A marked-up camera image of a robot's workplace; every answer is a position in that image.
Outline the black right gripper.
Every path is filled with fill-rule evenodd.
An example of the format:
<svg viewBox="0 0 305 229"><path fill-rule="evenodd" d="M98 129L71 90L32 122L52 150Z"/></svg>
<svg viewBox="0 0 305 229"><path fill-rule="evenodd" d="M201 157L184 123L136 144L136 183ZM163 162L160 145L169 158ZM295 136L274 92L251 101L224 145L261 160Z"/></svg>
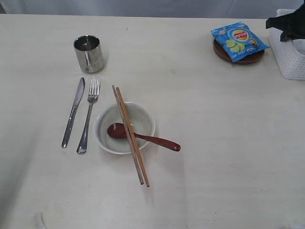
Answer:
<svg viewBox="0 0 305 229"><path fill-rule="evenodd" d="M265 27L281 30L280 41L298 40L305 38L305 4L303 3L294 12L269 18Z"/></svg>

